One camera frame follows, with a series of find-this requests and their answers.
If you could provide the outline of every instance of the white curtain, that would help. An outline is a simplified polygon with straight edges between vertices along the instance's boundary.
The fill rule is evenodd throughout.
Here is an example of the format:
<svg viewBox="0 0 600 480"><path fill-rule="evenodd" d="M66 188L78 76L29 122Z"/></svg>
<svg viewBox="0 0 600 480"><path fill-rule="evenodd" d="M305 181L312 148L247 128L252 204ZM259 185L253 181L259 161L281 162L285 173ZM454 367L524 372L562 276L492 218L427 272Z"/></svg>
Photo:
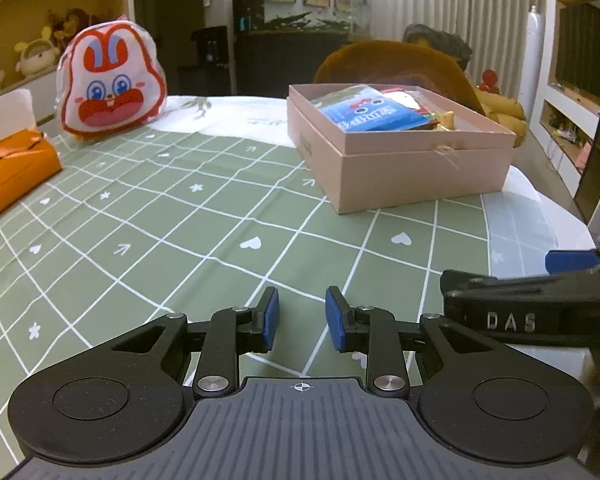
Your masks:
<svg viewBox="0 0 600 480"><path fill-rule="evenodd" d="M546 0L369 0L371 34L402 40L411 23L463 38L474 50L466 76L479 84L482 72L498 74L500 92L515 97L520 85L526 18L531 5L544 13Z"/></svg>

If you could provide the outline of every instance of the circular black pad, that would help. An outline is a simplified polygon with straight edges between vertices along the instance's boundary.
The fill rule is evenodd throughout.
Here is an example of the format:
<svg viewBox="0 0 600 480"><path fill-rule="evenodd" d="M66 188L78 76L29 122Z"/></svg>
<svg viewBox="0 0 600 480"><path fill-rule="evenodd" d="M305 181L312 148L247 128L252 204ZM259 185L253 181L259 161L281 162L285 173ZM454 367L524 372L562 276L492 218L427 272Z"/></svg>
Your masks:
<svg viewBox="0 0 600 480"><path fill-rule="evenodd" d="M593 412L576 379L504 345L447 355L422 387L418 408L449 447L517 465L577 452Z"/></svg>
<svg viewBox="0 0 600 480"><path fill-rule="evenodd" d="M101 464L159 444L182 420L185 403L158 364L147 354L87 351L26 379L8 407L25 455Z"/></svg>
<svg viewBox="0 0 600 480"><path fill-rule="evenodd" d="M474 400L481 410L503 420L532 418L540 415L549 404L549 397L540 386L513 377L478 384Z"/></svg>
<svg viewBox="0 0 600 480"><path fill-rule="evenodd" d="M76 420L99 420L125 407L126 386L112 379L89 377L65 384L54 395L54 406Z"/></svg>

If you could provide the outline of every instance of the green grid tablecloth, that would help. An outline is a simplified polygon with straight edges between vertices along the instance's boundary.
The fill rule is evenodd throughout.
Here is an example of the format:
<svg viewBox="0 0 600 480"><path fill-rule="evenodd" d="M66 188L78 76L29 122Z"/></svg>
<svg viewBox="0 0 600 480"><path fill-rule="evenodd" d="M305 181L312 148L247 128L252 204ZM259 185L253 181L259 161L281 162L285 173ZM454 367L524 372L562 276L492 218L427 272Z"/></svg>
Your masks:
<svg viewBox="0 0 600 480"><path fill-rule="evenodd" d="M22 459L16 386L156 317L207 320L273 285L274 349L242 375L362 376L327 337L329 285L415 321L442 311L443 270L489 270L480 196L339 216L293 148L151 127L52 140L64 170L0 216L0 476Z"/></svg>

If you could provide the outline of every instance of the arrow print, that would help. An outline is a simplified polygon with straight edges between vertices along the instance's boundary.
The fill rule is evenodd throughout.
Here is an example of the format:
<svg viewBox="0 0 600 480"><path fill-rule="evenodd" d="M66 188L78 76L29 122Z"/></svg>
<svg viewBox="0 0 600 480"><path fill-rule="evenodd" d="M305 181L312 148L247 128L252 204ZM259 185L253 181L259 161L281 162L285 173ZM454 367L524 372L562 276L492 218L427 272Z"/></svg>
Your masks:
<svg viewBox="0 0 600 480"><path fill-rule="evenodd" d="M125 253L130 249L131 244L118 244L118 250L114 252L114 254L119 254L120 256L124 256Z"/></svg>

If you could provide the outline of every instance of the aquarium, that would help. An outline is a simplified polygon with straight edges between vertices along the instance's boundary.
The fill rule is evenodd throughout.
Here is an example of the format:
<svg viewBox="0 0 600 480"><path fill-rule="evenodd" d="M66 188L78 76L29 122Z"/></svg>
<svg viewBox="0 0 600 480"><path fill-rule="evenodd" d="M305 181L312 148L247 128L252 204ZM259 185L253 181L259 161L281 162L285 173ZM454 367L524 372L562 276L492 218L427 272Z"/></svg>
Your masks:
<svg viewBox="0 0 600 480"><path fill-rule="evenodd" d="M369 35L366 0L234 0L236 34L306 32Z"/></svg>

